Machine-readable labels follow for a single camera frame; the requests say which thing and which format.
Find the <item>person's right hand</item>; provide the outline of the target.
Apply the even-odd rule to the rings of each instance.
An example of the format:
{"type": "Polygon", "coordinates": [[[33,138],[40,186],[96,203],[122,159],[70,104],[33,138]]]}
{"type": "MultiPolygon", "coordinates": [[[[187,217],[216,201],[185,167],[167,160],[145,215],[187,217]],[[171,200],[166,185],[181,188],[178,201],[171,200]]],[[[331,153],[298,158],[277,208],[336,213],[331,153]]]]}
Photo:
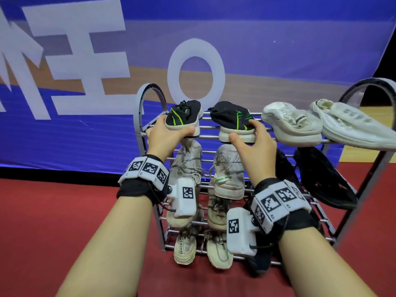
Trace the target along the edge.
{"type": "Polygon", "coordinates": [[[265,126],[255,119],[250,124],[255,127],[255,144],[247,150],[237,150],[243,167],[254,187],[262,180],[275,178],[276,141],[267,133],[265,126]]]}

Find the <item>black wristband with marker tags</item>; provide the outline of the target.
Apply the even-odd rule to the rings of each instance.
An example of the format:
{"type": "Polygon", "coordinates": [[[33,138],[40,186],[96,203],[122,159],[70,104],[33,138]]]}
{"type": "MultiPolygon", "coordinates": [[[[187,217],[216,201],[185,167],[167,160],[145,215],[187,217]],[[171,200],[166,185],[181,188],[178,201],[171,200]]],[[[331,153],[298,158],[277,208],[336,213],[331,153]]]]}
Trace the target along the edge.
{"type": "Polygon", "coordinates": [[[254,190],[250,211],[257,227],[266,235],[285,230],[319,228],[310,203],[298,187],[288,180],[268,178],[254,190]]]}
{"type": "Polygon", "coordinates": [[[155,155],[136,157],[118,180],[116,198],[146,196],[153,205],[161,205],[168,193],[170,171],[155,155]]]}

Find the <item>blue banner with white letters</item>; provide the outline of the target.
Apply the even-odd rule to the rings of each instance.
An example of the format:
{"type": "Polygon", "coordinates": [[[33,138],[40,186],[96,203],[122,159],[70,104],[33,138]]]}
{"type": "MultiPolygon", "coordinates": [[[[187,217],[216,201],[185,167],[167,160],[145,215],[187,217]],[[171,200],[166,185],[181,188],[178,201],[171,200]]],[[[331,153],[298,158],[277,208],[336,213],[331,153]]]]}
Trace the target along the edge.
{"type": "Polygon", "coordinates": [[[121,173],[146,83],[259,112],[338,100],[395,28],[396,0],[0,0],[0,167],[121,173]]]}

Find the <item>white slip-on shoe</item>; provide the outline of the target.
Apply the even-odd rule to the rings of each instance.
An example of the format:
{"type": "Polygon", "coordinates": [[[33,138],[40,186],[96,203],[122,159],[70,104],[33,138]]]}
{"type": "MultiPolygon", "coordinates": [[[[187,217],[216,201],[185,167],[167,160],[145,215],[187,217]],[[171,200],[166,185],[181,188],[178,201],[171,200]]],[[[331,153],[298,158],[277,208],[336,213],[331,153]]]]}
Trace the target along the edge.
{"type": "Polygon", "coordinates": [[[310,111],[323,123],[323,134],[340,144],[396,152],[396,131],[348,104],[319,99],[310,111]]]}
{"type": "Polygon", "coordinates": [[[275,137],[294,147],[313,147],[322,141],[323,123],[307,110],[285,102],[273,102],[263,108],[261,119],[272,126],[275,137]]]}

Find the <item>person's left hand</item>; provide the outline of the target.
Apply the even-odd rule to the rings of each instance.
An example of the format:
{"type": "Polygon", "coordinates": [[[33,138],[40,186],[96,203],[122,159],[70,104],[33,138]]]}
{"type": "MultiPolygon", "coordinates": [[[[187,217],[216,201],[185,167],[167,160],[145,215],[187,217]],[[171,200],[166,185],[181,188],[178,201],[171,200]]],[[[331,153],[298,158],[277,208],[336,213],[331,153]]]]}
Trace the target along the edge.
{"type": "Polygon", "coordinates": [[[156,156],[162,162],[171,155],[181,139],[173,138],[173,131],[165,126],[166,115],[162,115],[157,119],[154,127],[146,132],[148,137],[147,154],[156,156]]]}

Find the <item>person's left forearm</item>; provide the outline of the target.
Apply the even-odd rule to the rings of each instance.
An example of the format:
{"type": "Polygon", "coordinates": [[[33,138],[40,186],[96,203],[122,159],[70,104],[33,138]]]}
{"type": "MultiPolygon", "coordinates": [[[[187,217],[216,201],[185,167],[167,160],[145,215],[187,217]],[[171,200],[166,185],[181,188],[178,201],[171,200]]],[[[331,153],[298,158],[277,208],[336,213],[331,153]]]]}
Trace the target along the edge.
{"type": "Polygon", "coordinates": [[[136,297],[152,208],[146,196],[118,198],[56,297],[136,297]]]}

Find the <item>grey white knit sneaker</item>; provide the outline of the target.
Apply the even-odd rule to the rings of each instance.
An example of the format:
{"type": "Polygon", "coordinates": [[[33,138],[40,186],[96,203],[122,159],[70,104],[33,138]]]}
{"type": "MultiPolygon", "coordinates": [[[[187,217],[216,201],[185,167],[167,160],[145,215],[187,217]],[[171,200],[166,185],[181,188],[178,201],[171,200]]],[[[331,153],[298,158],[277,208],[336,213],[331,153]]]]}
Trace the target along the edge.
{"type": "Polygon", "coordinates": [[[213,161],[214,194],[229,200],[241,200],[245,195],[244,167],[240,155],[231,144],[221,145],[213,161]]]}
{"type": "Polygon", "coordinates": [[[198,186],[202,173],[202,147],[195,139],[182,139],[181,148],[170,168],[169,184],[176,184],[179,178],[191,178],[198,186]]]}

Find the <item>grey metal shoe rack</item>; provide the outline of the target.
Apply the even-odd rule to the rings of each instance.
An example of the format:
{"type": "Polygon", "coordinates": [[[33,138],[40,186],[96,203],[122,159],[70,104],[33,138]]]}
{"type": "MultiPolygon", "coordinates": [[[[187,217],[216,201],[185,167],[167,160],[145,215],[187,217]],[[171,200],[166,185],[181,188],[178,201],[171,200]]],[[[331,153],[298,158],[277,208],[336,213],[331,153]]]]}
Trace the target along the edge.
{"type": "MultiPolygon", "coordinates": [[[[380,89],[382,89],[386,95],[388,96],[388,98],[390,99],[392,106],[393,106],[393,111],[395,112],[394,114],[394,121],[393,121],[393,125],[392,125],[392,130],[396,131],[396,82],[390,79],[385,79],[385,78],[369,78],[369,79],[364,79],[359,81],[358,83],[354,84],[352,87],[350,87],[340,98],[339,102],[343,103],[343,104],[347,104],[347,101],[349,101],[353,95],[355,93],[358,93],[358,91],[365,89],[369,86],[375,86],[378,87],[380,89]]],[[[137,142],[138,142],[138,147],[139,147],[139,152],[141,154],[141,156],[146,155],[147,153],[147,146],[148,143],[146,141],[146,130],[153,127],[156,124],[156,120],[158,119],[158,117],[155,117],[151,122],[147,123],[146,125],[143,125],[142,122],[142,115],[143,115],[143,102],[145,100],[145,95],[148,93],[149,90],[153,90],[159,100],[160,100],[160,104],[161,104],[161,108],[163,110],[163,112],[161,114],[167,114],[167,102],[165,99],[165,95],[163,93],[163,91],[161,90],[161,88],[154,83],[151,84],[144,84],[138,91],[137,97],[138,97],[138,109],[137,112],[134,114],[133,117],[133,125],[134,125],[134,129],[135,129],[135,134],[136,134],[136,138],[137,138],[137,142]]],[[[330,144],[336,144],[337,141],[326,141],[325,139],[322,140],[322,147],[321,147],[321,152],[324,154],[326,154],[330,144]]],[[[379,151],[379,154],[377,155],[377,157],[375,158],[375,161],[372,165],[372,167],[370,168],[369,172],[367,173],[366,177],[364,178],[364,181],[362,182],[362,184],[360,185],[359,189],[356,190],[344,177],[343,175],[340,174],[340,177],[342,177],[344,179],[344,181],[346,181],[346,183],[348,184],[348,186],[350,187],[350,189],[354,192],[355,197],[357,198],[357,204],[356,207],[354,209],[348,209],[346,210],[346,213],[344,214],[339,226],[337,227],[337,229],[335,230],[332,223],[330,222],[330,220],[328,219],[325,211],[323,210],[322,206],[319,204],[319,201],[317,198],[312,197],[312,194],[310,194],[310,191],[305,190],[303,195],[304,197],[310,202],[311,207],[313,208],[313,210],[315,211],[315,219],[317,221],[320,221],[320,228],[321,230],[324,230],[324,227],[327,228],[327,232],[329,234],[329,236],[326,236],[326,232],[323,233],[323,235],[325,236],[325,239],[329,241],[329,243],[336,249],[339,245],[339,240],[341,240],[342,235],[344,235],[344,233],[346,232],[349,224],[352,222],[352,219],[355,218],[355,216],[357,215],[358,211],[361,210],[361,207],[363,205],[363,202],[365,201],[365,199],[369,196],[369,194],[371,193],[371,191],[373,190],[374,185],[376,184],[376,182],[378,181],[380,175],[383,173],[385,167],[390,163],[391,157],[393,156],[393,154],[395,152],[392,153],[392,150],[379,150],[378,148],[369,148],[368,150],[374,150],[374,151],[379,151]]],[[[202,194],[208,194],[207,191],[209,189],[213,189],[214,187],[209,185],[209,181],[206,181],[206,178],[209,178],[209,176],[204,176],[204,181],[203,184],[199,184],[197,186],[197,188],[199,188],[199,190],[196,189],[197,192],[195,192],[195,198],[198,198],[196,201],[199,202],[199,195],[202,194]]],[[[246,207],[247,209],[250,210],[249,207],[249,202],[251,201],[251,199],[253,199],[254,196],[254,192],[253,189],[250,189],[251,184],[247,185],[247,188],[244,190],[244,198],[247,198],[247,204],[246,207]]],[[[164,208],[162,208],[162,205],[156,205],[154,208],[154,218],[156,220],[156,225],[159,231],[159,235],[160,235],[160,244],[162,247],[162,251],[169,251],[169,250],[175,250],[175,247],[173,245],[169,245],[167,244],[168,242],[168,235],[179,235],[180,229],[181,228],[177,228],[175,226],[171,226],[168,223],[168,226],[166,228],[166,230],[164,230],[162,221],[166,220],[165,216],[163,215],[164,210],[167,211],[167,207],[170,204],[169,202],[167,203],[167,201],[170,199],[165,199],[165,202],[162,203],[162,205],[164,206],[164,208]]],[[[257,226],[255,223],[256,221],[254,220],[254,216],[253,215],[247,215],[246,213],[242,212],[242,210],[238,210],[238,212],[233,211],[232,214],[235,213],[243,213],[244,216],[246,218],[251,219],[251,226],[257,226]]],[[[207,223],[207,220],[202,220],[202,221],[192,221],[191,224],[193,225],[199,225],[199,226],[205,226],[205,230],[210,229],[211,232],[213,231],[218,231],[220,232],[220,230],[214,230],[214,227],[209,226],[209,224],[207,223]]],[[[207,251],[209,250],[207,247],[207,243],[209,242],[210,236],[205,235],[203,232],[198,233],[196,236],[199,237],[200,240],[198,240],[198,242],[201,242],[201,247],[200,249],[196,250],[195,254],[198,255],[207,255],[209,258],[209,254],[207,253],[207,251]]],[[[259,252],[259,256],[257,256],[257,254],[255,254],[255,256],[249,256],[249,255],[245,255],[242,253],[235,253],[233,254],[233,259],[234,260],[247,260],[248,263],[252,263],[255,264],[253,266],[254,269],[256,269],[258,266],[256,265],[258,262],[256,261],[257,259],[261,259],[261,255],[263,254],[263,252],[265,253],[265,268],[266,270],[269,269],[270,266],[282,266],[283,263],[282,261],[272,261],[272,254],[274,252],[274,250],[276,249],[273,246],[270,245],[259,245],[257,246],[253,246],[254,248],[251,250],[255,250],[257,252],[259,252]]]]}

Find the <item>black shoe with green stripes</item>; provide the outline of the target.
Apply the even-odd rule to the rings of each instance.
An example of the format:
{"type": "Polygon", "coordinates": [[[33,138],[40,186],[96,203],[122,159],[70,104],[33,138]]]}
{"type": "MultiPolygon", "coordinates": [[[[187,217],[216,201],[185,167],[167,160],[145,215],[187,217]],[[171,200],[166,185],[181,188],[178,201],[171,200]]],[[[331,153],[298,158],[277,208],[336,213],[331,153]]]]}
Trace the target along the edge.
{"type": "Polygon", "coordinates": [[[256,130],[249,122],[254,118],[248,109],[230,101],[220,101],[209,108],[209,112],[212,121],[220,125],[219,140],[222,143],[230,144],[231,133],[236,133],[245,144],[255,143],[256,130]]]}
{"type": "Polygon", "coordinates": [[[177,131],[183,128],[193,126],[194,134],[189,138],[196,138],[200,135],[199,120],[203,116],[201,103],[197,100],[181,101],[179,104],[171,107],[165,119],[167,129],[177,131]]]}

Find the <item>person's right forearm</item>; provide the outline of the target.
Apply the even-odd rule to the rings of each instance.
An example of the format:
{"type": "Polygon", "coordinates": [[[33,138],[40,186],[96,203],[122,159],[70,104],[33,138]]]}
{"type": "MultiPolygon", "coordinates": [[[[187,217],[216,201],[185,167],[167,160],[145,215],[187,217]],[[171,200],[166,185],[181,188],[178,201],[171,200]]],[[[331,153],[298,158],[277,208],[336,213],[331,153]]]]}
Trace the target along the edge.
{"type": "Polygon", "coordinates": [[[377,297],[317,229],[287,230],[278,245],[296,297],[377,297]]]}

